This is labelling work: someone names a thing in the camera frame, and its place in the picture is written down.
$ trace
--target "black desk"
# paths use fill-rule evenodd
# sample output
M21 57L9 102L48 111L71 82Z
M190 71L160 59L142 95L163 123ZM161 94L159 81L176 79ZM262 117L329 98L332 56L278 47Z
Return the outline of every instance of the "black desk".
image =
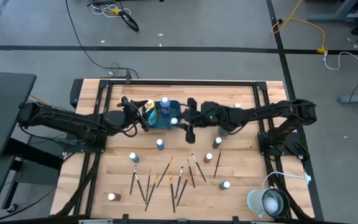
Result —
M62 158L11 138L17 115L30 95L35 78L35 75L30 74L0 73L0 186L5 183L10 170L20 170L22 161L17 161L16 156L55 170L60 169L63 161Z

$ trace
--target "wooden table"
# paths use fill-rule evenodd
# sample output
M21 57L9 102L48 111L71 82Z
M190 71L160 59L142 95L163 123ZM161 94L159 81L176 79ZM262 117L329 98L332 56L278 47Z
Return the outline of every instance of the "wooden table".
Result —
M93 113L98 83L98 79L84 80L76 109L77 113ZM286 100L282 82L266 82L266 84L271 103ZM241 108L255 107L254 92L249 86L114 85L110 110L122 109L116 107L122 96L134 101L145 99L158 101L163 96L167 96L171 100L178 100L182 103L186 103L187 98L193 97L199 107L204 101L215 101L227 106L240 103ZM275 126L278 126L284 119L275 118L273 121ZM238 216L240 220L271 220L270 217L259 218L249 210L246 204L247 194L251 190L261 189L262 181L266 177L264 158L260 155L257 141L258 122L250 122L238 134L224 138L221 160L215 179L213 174L219 149L213 149L211 145L213 139L218 135L218 127L196 128L194 144L188 144L185 141L185 132L181 129L151 130L145 133L139 126L138 130L139 132L134 138L128 138L122 133L108 137L106 150L101 156L99 165L91 212L92 218L121 218L123 214L127 213L130 219L232 220L233 216ZM164 140L164 150L159 151L156 148L157 139ZM137 173L144 193L149 170L151 169L152 173L151 189L156 174L161 177L171 157L174 159L168 170L173 172L173 185L174 191L176 191L180 167L184 167L183 176L185 177L188 172L187 159L190 159L196 188L193 188L191 179L189 179L176 213L172 209L168 172L160 187L154 190L146 212L144 211L145 203L136 181L133 193L129 195L135 165L129 159L130 152L135 152L140 157ZM199 161L206 182L191 159L192 152ZM205 164L203 158L208 152L213 154L213 159L209 164ZM83 158L83 154L76 154L64 163L51 214L58 212L77 188ZM284 156L282 164L284 172L304 175L303 166L297 158ZM218 185L224 180L230 181L231 187L227 190L220 190ZM182 177L180 190L184 181L185 178ZM299 206L306 214L313 216L305 180L285 177L285 181L288 191ZM109 201L108 193L112 192L121 194L121 201ZM88 191L85 190L80 213L84 213L87 194Z

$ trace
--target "concrete floor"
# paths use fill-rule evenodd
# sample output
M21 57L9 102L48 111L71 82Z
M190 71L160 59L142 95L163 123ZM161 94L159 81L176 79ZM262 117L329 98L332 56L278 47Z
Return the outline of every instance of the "concrete floor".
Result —
M140 26L139 33L128 29L121 19L92 14L86 0L68 2L80 39L87 46L277 48L274 36L269 34L271 24L265 1L124 1ZM277 17L288 16L296 3L297 0L273 0ZM310 0L302 3L295 16L305 19L308 14L334 11L338 6L338 2ZM327 49L354 48L357 38L350 35L353 24L319 25L327 32ZM286 49L316 49L321 45L318 30L296 22L289 23L281 36ZM78 43L63 1L9 0L0 17L0 45L77 46ZM278 54L147 51L89 54L104 66L116 61L122 67L134 68L140 78L284 81ZM288 68L297 97L317 104L318 122L305 127L305 132L324 219L358 223L358 105L336 102L339 96L349 95L358 82L358 62L345 55L342 68L334 72L324 66L321 57L287 55ZM329 55L328 63L336 67L337 56ZM68 97L73 79L108 76L107 70L93 65L83 52L57 50L0 50L0 72L36 74L32 94L67 109L71 109ZM39 127L31 128L30 132L43 136L59 134ZM28 138L19 130L13 136L21 141ZM14 201L24 207L51 188L20 184ZM50 195L11 220L46 217L52 199Z

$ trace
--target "black paintbrush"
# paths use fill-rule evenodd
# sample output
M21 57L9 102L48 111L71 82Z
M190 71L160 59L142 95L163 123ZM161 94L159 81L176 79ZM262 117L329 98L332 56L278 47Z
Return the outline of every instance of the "black paintbrush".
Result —
M183 184L183 188L181 189L177 206L179 205L179 202L180 202L180 199L181 199L181 195L183 194L183 191L185 190L185 187L186 187L186 184L187 184L187 180L188 180L188 179L189 179L189 173L187 173L187 177L186 177L186 180L185 180L185 184Z
M189 166L189 172L190 172L190 175L191 175L191 181L192 181L192 183L193 183L193 188L196 188L196 185L194 184L193 173L192 173L192 171L191 171L191 167L190 167L189 160L187 160L187 165Z
M172 172L169 172L169 182L171 184L171 196L172 196L172 207L173 212L175 213L175 199L173 198L173 180L172 180Z
M139 178L137 178L137 174L135 174L135 177L136 177L137 184L139 185L140 192L142 193L143 201L146 201L146 199L144 198L142 186L140 186Z
M198 165L198 162L196 160L196 157L194 156L194 153L191 153L191 156L193 156L194 161L196 162L196 165L198 167L198 170L200 170L201 175L203 176L204 181L206 182L206 179L204 177L203 171L201 171L200 165Z
M175 199L178 197L178 191L179 191L179 184L180 184L180 177L181 177L181 173L183 172L183 167L180 168L180 173L179 173L179 180L178 180L178 187L177 187L177 192L175 194Z
M149 185L150 185L150 174L152 172L152 169L149 170L149 179L147 180L147 190L146 190L146 201L145 203L147 203L147 196L149 196Z
M162 174L161 179L160 179L160 181L158 182L158 184L157 184L157 186L156 186L155 188L158 188L158 186L160 185L161 180L164 178L164 175L165 175L165 173L167 172L168 167L169 167L169 165L170 165L171 162L172 162L172 159L173 159L173 157L172 157L171 160L169 161L169 163L168 163L168 165L167 165L167 168L165 168L164 173Z
M132 188L134 186L135 174L136 174L136 165L135 165L134 173L132 174L131 191L129 191L129 194L132 194Z
M150 199L152 198L153 191L154 191L154 187L155 187L155 184L157 183L157 180L158 180L158 174L155 176L154 184L153 184L153 187L152 187L152 191L150 192L150 197L149 197L149 199L147 200L146 208L144 209L145 212L146 212L146 210L147 210L147 207L149 206Z
M221 152L222 152L222 148L221 148L221 150L219 150L218 162L216 163L214 179L215 179L215 176L216 176L216 171L218 170L219 160L221 159Z

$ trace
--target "blue tray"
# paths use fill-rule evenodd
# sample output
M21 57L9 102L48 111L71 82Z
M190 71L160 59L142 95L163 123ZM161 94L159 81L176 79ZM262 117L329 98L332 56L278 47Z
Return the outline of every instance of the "blue tray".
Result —
M171 100L171 110L169 111L169 116L162 116L161 105L159 101L154 102L155 110L157 111L157 120L151 125L150 129L167 129L170 127L171 118L178 118L178 123L180 121L179 115L181 114L180 103L177 100Z

